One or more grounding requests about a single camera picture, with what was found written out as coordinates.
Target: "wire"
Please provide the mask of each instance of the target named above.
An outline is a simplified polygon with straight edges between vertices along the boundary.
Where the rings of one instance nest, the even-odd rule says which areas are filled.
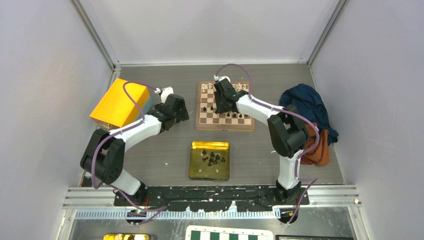
[[[99,183],[99,185],[96,185],[96,174],[95,174],[95,170],[96,170],[96,159],[97,159],[97,155],[99,154],[99,152],[100,152],[100,150],[102,149],[102,146],[109,140],[109,139],[111,139],[111,138],[113,138],[113,137],[115,137],[115,136],[117,136],[117,135],[119,135],[119,134],[123,134],[123,133],[125,133],[126,131],[129,131],[129,130],[131,130],[131,129],[134,129],[134,128],[136,128],[136,127],[138,127],[138,126],[140,126],[141,124],[143,124],[144,123],[144,121],[145,121],[145,114],[144,114],[144,112],[143,112],[143,109],[140,107],[140,105],[131,97],[131,95],[128,93],[128,91],[127,91],[127,89],[126,89],[126,85],[127,84],[138,84],[138,85],[142,85],[142,86],[145,86],[145,87],[148,87],[148,88],[151,88],[151,89],[153,89],[153,90],[156,90],[157,88],[156,87],[153,87],[153,86],[151,86],[151,85],[148,85],[148,84],[144,84],[144,83],[139,83],[139,82],[134,82],[134,81],[127,81],[127,82],[125,82],[123,85],[122,85],[122,88],[123,88],[123,91],[124,91],[124,93],[126,94],[126,96],[131,100],[131,102],[137,107],[137,109],[140,111],[140,113],[141,113],[141,119],[139,120],[139,122],[138,123],[136,123],[136,124],[134,124],[134,125],[131,125],[131,126],[128,126],[128,127],[126,127],[126,128],[124,128],[124,129],[122,129],[121,131],[117,131],[117,132],[115,132],[115,133],[112,133],[112,134],[110,134],[110,135],[108,135],[107,137],[105,137],[99,144],[98,144],[98,146],[96,147],[96,149],[95,149],[95,151],[94,151],[94,156],[93,156],[93,158],[92,158],[92,162],[91,162],[91,184],[92,184],[92,186],[93,186],[93,188],[95,188],[95,189],[98,189],[101,185],[102,185],[102,183],[103,182],[101,182],[101,183]],[[167,206],[162,206],[162,207],[159,207],[159,208],[156,208],[156,209],[147,209],[147,208],[141,208],[141,207],[139,207],[139,206],[137,206],[133,201],[131,201],[131,199],[125,194],[125,192],[124,191],[122,191],[122,190],[120,190],[120,189],[118,189],[117,187],[115,187],[115,186],[113,186],[113,185],[110,185],[112,188],[114,188],[115,190],[117,190],[125,199],[126,199],[126,201],[131,205],[131,206],[133,206],[133,207],[135,207],[136,209],[139,209],[139,210],[141,210],[141,211],[144,211],[144,212],[156,212],[157,211],[157,213],[156,214],[154,214],[152,217],[150,217],[150,218],[148,218],[148,219],[145,219],[145,220],[143,220],[140,224],[145,224],[145,223],[148,223],[148,222],[150,222],[153,218],[155,218],[158,214],[160,214],[163,210],[165,210],[166,208],[167,208]]]
[[[303,181],[303,182],[310,182],[310,181],[312,181],[312,182],[303,191],[302,196],[300,197],[299,202],[296,205],[296,209],[293,212],[293,215],[291,216],[290,220],[287,222],[287,224],[290,225],[290,223],[292,222],[292,220],[295,217],[296,213],[299,211],[299,208],[300,208],[300,205],[301,205],[301,202],[302,202],[302,199],[303,199],[304,195],[306,194],[306,192],[308,191],[308,189],[318,180],[318,178],[313,178],[313,179],[301,178],[301,177],[298,176],[298,171],[299,171],[299,161],[300,161],[301,157],[303,155],[309,153],[310,151],[312,151],[318,145],[318,143],[320,141],[320,133],[318,132],[318,128],[316,126],[314,126],[314,124],[312,124],[312,122],[309,121],[308,119],[306,119],[305,117],[303,117],[303,116],[301,116],[301,115],[299,115],[299,114],[297,114],[295,112],[287,111],[287,110],[284,110],[284,109],[279,108],[279,107],[273,107],[273,106],[271,106],[269,104],[266,104],[264,102],[260,102],[260,101],[256,100],[252,96],[252,86],[253,86],[252,77],[251,77],[249,71],[246,68],[244,68],[243,66],[241,66],[239,64],[236,64],[236,63],[225,64],[221,68],[219,68],[218,71],[216,71],[215,76],[218,76],[218,74],[220,73],[220,71],[223,68],[228,67],[228,66],[239,67],[239,68],[241,68],[247,74],[247,77],[249,78],[249,84],[250,84],[249,92],[248,92],[248,97],[249,97],[249,99],[253,103],[255,103],[255,104],[259,105],[259,106],[265,107],[267,109],[275,110],[275,111],[278,111],[278,112],[281,112],[281,113],[285,113],[285,114],[288,114],[288,115],[292,115],[292,116],[294,116],[296,118],[299,118],[299,119],[303,120],[304,122],[306,122],[307,124],[309,124],[312,127],[313,131],[315,132],[315,135],[316,135],[315,143],[312,146],[310,146],[310,148],[304,150],[301,154],[299,154],[299,156],[297,156],[297,158],[295,160],[295,163],[294,163],[294,176],[297,179],[299,179],[300,181]]]

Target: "gold tray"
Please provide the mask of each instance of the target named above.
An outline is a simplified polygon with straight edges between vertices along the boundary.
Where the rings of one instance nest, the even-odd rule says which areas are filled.
[[[150,235],[141,233],[109,233],[103,240],[150,240]]]
[[[209,166],[211,152],[219,154],[216,164]],[[191,143],[188,177],[193,180],[226,181],[230,178],[230,144],[222,141],[194,141]]]

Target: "metal tray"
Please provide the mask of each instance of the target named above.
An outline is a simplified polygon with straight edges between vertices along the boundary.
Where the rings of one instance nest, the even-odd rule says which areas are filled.
[[[219,155],[216,164],[209,166],[211,152]],[[193,180],[226,181],[230,178],[230,144],[222,141],[193,141],[191,143],[188,177]]]

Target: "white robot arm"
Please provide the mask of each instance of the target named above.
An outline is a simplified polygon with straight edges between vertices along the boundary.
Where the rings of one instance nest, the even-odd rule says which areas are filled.
[[[97,129],[85,149],[80,166],[91,173],[92,177],[112,185],[127,193],[136,203],[146,196],[146,185],[129,174],[124,165],[125,152],[144,139],[169,130],[175,124],[189,119],[184,98],[174,94],[171,87],[164,88],[160,94],[161,102],[147,112],[144,120],[137,120],[125,127],[105,131]],[[108,136],[113,136],[102,146],[96,157],[92,173],[93,156],[99,143]]]
[[[279,154],[279,175],[276,181],[278,196],[287,199],[296,194],[301,186],[295,176],[295,171],[298,171],[296,161],[309,139],[305,124],[298,118],[274,110],[281,109],[281,106],[269,104],[254,96],[250,98],[244,90],[237,92],[227,76],[216,77],[214,86],[218,113],[232,111],[245,114],[268,126],[272,146]],[[287,106],[286,110],[298,113],[292,105]]]

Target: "blue cloth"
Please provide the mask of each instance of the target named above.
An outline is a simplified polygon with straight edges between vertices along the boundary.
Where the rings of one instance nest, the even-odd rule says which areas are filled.
[[[287,107],[290,104],[294,105],[300,115],[318,125],[320,132],[323,129],[327,129],[328,145],[337,142],[337,136],[339,134],[330,127],[327,109],[324,106],[321,96],[313,87],[303,83],[292,87],[281,95],[279,104],[283,107]]]

